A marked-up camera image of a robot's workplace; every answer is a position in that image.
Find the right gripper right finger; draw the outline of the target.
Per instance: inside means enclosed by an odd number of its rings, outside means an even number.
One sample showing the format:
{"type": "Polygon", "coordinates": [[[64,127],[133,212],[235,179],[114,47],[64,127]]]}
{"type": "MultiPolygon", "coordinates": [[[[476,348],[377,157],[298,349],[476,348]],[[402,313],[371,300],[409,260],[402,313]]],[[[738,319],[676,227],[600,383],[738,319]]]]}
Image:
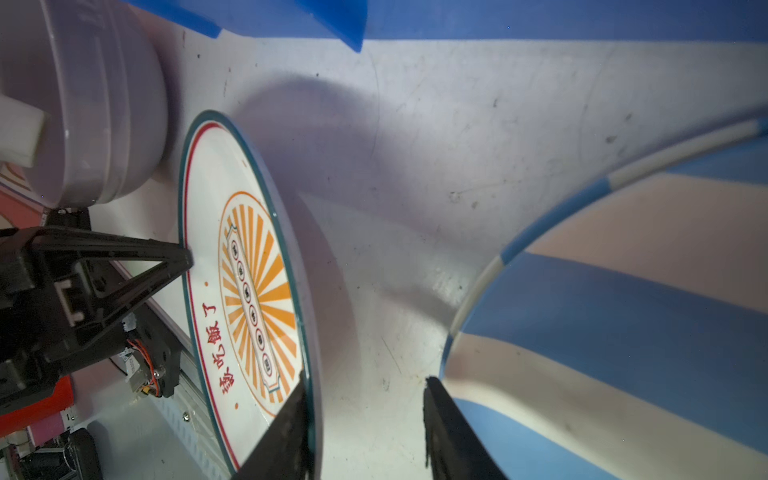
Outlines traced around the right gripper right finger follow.
{"type": "Polygon", "coordinates": [[[506,479],[437,377],[426,379],[423,421],[433,479],[506,479]]]}

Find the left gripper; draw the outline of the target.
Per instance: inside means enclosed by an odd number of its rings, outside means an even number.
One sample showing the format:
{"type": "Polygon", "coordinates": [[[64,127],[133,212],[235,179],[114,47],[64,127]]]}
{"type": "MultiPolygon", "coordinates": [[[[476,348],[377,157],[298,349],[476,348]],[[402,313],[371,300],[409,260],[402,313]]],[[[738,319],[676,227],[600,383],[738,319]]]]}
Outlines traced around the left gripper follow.
{"type": "Polygon", "coordinates": [[[1,412],[123,350],[123,318],[191,269],[175,244],[73,227],[1,232],[1,412]]]}

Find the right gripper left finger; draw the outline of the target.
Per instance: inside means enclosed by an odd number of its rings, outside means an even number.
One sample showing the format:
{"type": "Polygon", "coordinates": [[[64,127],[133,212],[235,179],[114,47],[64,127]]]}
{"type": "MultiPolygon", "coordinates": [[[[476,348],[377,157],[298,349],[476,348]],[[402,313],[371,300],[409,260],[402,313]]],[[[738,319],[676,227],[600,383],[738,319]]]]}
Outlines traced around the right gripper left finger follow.
{"type": "Polygon", "coordinates": [[[314,454],[309,445],[309,417],[306,389],[297,386],[232,478],[310,479],[314,454]]]}

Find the orange sunburst plate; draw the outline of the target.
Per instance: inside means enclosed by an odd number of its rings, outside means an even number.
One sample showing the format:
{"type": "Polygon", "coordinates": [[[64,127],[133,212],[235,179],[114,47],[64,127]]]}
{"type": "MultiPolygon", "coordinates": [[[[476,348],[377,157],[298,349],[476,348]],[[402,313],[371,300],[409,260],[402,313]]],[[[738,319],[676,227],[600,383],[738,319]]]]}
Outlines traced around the orange sunburst plate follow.
{"type": "Polygon", "coordinates": [[[321,361],[308,278],[290,217],[257,148],[228,116],[201,112],[179,173],[182,285],[199,375],[231,471],[297,389],[322,462],[321,361]]]}

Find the blue striped plate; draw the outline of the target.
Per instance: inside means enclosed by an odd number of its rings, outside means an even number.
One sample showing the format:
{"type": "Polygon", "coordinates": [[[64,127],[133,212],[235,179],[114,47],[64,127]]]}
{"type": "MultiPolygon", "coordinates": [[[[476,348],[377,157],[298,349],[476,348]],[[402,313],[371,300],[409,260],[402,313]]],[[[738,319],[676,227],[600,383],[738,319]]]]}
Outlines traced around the blue striped plate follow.
{"type": "Polygon", "coordinates": [[[641,157],[481,273],[437,377],[506,479],[767,475],[767,122],[641,157]]]}

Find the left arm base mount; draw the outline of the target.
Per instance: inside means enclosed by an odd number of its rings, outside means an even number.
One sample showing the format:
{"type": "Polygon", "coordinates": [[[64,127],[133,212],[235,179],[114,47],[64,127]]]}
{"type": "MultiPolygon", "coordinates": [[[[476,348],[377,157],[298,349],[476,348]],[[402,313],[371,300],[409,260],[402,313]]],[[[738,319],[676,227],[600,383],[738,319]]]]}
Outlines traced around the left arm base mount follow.
{"type": "Polygon", "coordinates": [[[148,369],[146,385],[158,398],[170,398],[179,385],[182,343],[163,320],[147,305],[123,320],[127,345],[134,349],[148,369]]]}

